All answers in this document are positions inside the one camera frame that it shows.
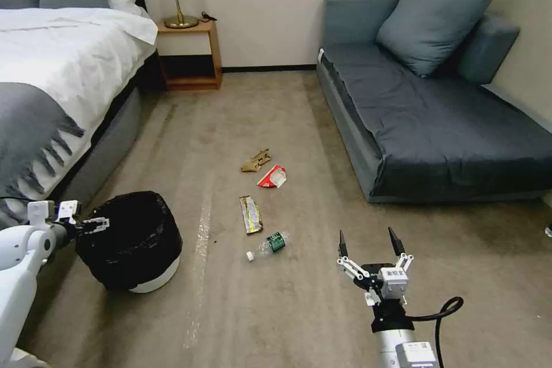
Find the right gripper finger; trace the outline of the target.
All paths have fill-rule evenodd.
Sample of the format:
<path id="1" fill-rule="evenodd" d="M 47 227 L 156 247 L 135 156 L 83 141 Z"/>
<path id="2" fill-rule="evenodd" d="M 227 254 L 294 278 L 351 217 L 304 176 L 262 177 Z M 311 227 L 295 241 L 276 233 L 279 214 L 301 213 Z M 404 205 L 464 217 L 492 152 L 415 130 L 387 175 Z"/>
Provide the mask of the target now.
<path id="1" fill-rule="evenodd" d="M 360 265 L 348 257 L 346 240 L 342 229 L 339 231 L 338 254 L 336 263 L 345 275 L 353 280 L 355 284 L 365 285 L 367 283 L 367 271 L 364 271 Z"/>
<path id="2" fill-rule="evenodd" d="M 406 275 L 412 265 L 414 256 L 405 252 L 403 242 L 391 227 L 388 228 L 388 232 L 396 256 L 396 262 L 394 266 L 387 271 L 387 275 Z"/>

